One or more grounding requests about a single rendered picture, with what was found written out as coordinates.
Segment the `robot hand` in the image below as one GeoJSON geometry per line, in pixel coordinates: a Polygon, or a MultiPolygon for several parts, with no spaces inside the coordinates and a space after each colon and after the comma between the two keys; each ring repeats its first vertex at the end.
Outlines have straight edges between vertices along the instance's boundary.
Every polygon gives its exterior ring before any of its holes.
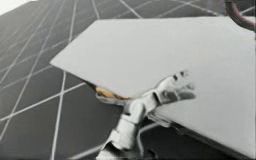
{"type": "Polygon", "coordinates": [[[161,105],[190,100],[196,97],[194,84],[187,70],[165,77],[155,86],[155,94],[161,105]]]}

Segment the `dark steering wheel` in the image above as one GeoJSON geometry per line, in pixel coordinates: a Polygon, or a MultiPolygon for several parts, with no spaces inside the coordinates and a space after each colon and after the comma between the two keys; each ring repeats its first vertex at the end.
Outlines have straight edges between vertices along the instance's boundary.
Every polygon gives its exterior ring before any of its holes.
{"type": "Polygon", "coordinates": [[[236,4],[237,0],[224,0],[225,2],[225,8],[228,16],[240,27],[250,30],[250,31],[255,31],[256,29],[256,23],[249,21],[248,19],[244,18],[237,7],[236,4]]]}

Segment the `grey cart with brown box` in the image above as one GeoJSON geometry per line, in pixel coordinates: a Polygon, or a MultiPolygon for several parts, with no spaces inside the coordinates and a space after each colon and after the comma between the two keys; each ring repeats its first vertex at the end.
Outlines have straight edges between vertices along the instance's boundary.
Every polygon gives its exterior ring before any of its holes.
{"type": "Polygon", "coordinates": [[[123,109],[187,70],[196,97],[163,104],[145,118],[164,127],[178,123],[256,159],[255,35],[228,17],[97,20],[50,63],[123,109]]]}

